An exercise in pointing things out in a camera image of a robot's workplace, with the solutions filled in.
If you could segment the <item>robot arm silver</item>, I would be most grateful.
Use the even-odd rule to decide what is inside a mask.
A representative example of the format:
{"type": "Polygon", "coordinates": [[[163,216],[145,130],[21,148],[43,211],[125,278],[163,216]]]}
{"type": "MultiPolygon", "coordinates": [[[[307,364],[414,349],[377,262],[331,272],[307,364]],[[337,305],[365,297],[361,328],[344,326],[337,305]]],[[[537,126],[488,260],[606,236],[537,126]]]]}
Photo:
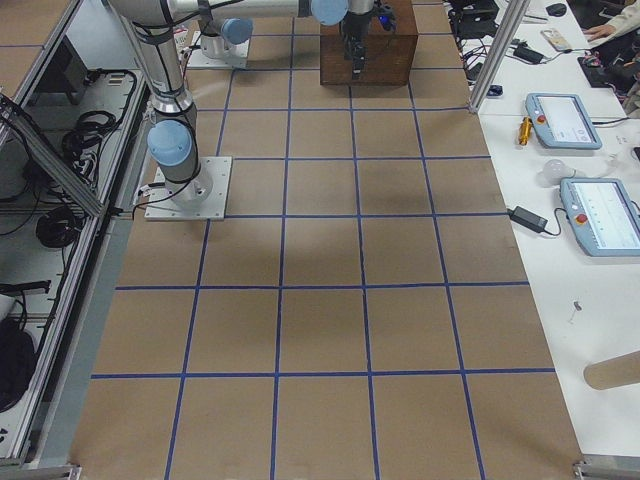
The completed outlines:
{"type": "Polygon", "coordinates": [[[193,18],[231,44],[245,42],[252,18],[266,15],[313,16],[335,25],[350,12],[345,1],[113,1],[151,90],[155,123],[147,150],[158,165],[159,187],[139,208],[154,220],[223,218],[232,160],[203,157],[196,140],[197,108],[186,86],[174,40],[175,26],[193,18]]]}
{"type": "Polygon", "coordinates": [[[307,18],[323,26],[337,25],[351,79],[359,80],[368,63],[365,39],[376,19],[386,32],[396,33],[393,7],[383,1],[198,1],[202,19],[307,18]]]}

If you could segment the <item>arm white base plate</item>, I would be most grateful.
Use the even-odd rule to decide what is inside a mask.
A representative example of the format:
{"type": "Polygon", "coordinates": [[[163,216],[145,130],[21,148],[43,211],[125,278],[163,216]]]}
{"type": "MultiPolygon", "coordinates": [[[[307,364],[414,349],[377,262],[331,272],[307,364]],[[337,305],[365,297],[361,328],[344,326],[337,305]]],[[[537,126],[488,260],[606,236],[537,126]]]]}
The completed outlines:
{"type": "Polygon", "coordinates": [[[250,40],[234,45],[223,37],[200,35],[196,30],[189,46],[188,69],[228,70],[247,66],[250,40]]]}
{"type": "Polygon", "coordinates": [[[229,156],[200,158],[200,173],[184,190],[170,198],[180,186],[166,183],[160,167],[154,181],[163,186],[150,192],[144,217],[149,221],[196,221],[225,218],[232,158],[229,156]]]}

